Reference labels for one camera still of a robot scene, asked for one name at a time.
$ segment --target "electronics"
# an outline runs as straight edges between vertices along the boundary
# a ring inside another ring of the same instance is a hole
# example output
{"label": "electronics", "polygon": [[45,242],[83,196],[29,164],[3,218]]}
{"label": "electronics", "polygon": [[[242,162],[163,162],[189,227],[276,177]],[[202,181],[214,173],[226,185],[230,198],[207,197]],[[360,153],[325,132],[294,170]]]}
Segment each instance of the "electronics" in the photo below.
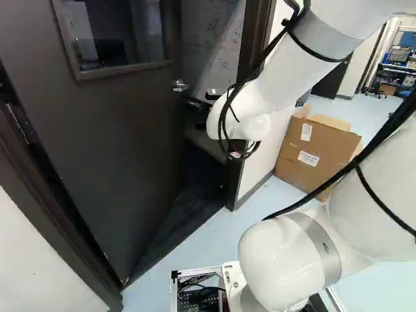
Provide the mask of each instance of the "electronics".
{"label": "electronics", "polygon": [[393,46],[389,55],[389,62],[405,63],[408,61],[411,53],[410,47]]}

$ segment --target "doorway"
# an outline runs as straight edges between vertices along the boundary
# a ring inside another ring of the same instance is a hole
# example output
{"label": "doorway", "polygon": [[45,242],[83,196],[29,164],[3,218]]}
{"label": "doorway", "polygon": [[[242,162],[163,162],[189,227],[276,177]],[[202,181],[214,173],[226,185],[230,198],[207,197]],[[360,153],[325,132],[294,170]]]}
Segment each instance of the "doorway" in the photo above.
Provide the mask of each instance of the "doorway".
{"label": "doorway", "polygon": [[[196,14],[184,11],[196,2],[203,27],[187,33]],[[105,13],[121,5],[92,3]],[[67,222],[79,225],[105,270],[124,285],[235,201],[238,187],[229,169],[237,172],[241,163],[226,160],[217,142],[202,136],[212,103],[206,93],[235,82],[250,65],[239,59],[252,60],[262,50],[263,41],[253,39],[264,36],[267,18],[259,27],[257,15],[268,17],[271,1],[260,1],[255,10],[237,0],[146,3],[167,12],[160,25],[165,45],[156,44],[159,34],[146,39],[156,59],[137,51],[136,37],[118,32],[108,40],[92,23],[90,31],[85,23],[64,31],[68,20],[60,5],[76,20],[92,12],[88,1],[53,0],[51,6],[49,0],[17,0],[0,13],[0,56],[16,91],[9,113],[23,136],[34,135],[38,151],[31,157],[61,200]],[[135,28],[118,20],[120,29]],[[178,78],[189,85],[187,99],[172,92]]]}

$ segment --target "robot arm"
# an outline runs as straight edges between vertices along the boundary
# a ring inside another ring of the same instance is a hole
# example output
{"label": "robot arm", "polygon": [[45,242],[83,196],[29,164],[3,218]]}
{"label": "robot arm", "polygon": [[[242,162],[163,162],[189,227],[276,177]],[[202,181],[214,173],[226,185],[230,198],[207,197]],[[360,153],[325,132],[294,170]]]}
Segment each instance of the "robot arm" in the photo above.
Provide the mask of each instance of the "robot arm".
{"label": "robot arm", "polygon": [[[414,0],[313,0],[311,10],[279,43],[260,76],[247,83],[228,113],[229,138],[259,141],[267,114],[295,101],[394,15],[416,13]],[[214,105],[208,135],[218,139],[226,96]],[[363,163],[375,193],[416,229],[416,123],[401,128]],[[389,218],[363,189],[356,172],[334,188],[326,207],[285,214],[246,231],[239,260],[250,293],[267,311],[299,303],[375,261],[416,259],[415,237]]]}
{"label": "robot arm", "polygon": [[[233,100],[231,106],[240,122],[227,113],[229,137],[260,141],[270,131],[267,114],[294,105],[339,63],[325,59],[341,61],[389,18],[405,12],[416,13],[414,1],[313,0],[310,11],[278,44],[260,76],[247,83]],[[207,120],[207,133],[213,139],[218,140],[225,102],[224,94]]]}

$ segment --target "door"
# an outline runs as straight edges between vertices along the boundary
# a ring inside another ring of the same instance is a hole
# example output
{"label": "door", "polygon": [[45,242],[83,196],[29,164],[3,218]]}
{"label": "door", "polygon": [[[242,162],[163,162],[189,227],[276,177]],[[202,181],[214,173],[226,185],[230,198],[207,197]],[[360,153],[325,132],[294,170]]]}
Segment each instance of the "door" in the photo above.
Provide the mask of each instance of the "door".
{"label": "door", "polygon": [[47,157],[125,283],[176,195],[175,1],[15,0],[0,58]]}
{"label": "door", "polygon": [[312,94],[322,96],[328,99],[335,99],[339,86],[341,85],[348,65],[350,64],[352,54],[343,60],[329,74],[322,78],[313,88]]}

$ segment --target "white wall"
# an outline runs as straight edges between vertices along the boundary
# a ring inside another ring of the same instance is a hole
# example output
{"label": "white wall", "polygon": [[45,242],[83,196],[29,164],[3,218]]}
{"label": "white wall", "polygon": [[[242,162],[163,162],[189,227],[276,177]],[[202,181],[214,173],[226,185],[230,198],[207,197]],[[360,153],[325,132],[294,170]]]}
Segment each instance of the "white wall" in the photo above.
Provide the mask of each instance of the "white wall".
{"label": "white wall", "polygon": [[1,312],[108,310],[1,187],[0,212]]}
{"label": "white wall", "polygon": [[[290,18],[292,16],[292,12],[292,9],[289,8],[283,1],[277,1],[274,16],[270,19],[273,21],[273,24],[269,42],[272,41],[278,33],[280,33],[283,29],[281,21],[284,18]],[[272,121],[272,130],[270,134],[261,141],[260,148],[244,163],[239,189],[239,199],[251,190],[255,184],[265,177],[271,170],[273,170],[274,165],[276,164],[276,159],[279,155],[281,143],[285,137],[286,129],[293,112],[294,103],[292,107],[270,114],[270,119]]]}
{"label": "white wall", "polygon": [[377,42],[379,33],[380,30],[376,31],[354,51],[343,81],[339,86],[337,95],[350,98],[354,96],[359,81],[364,73],[365,66],[370,60],[371,53]]}

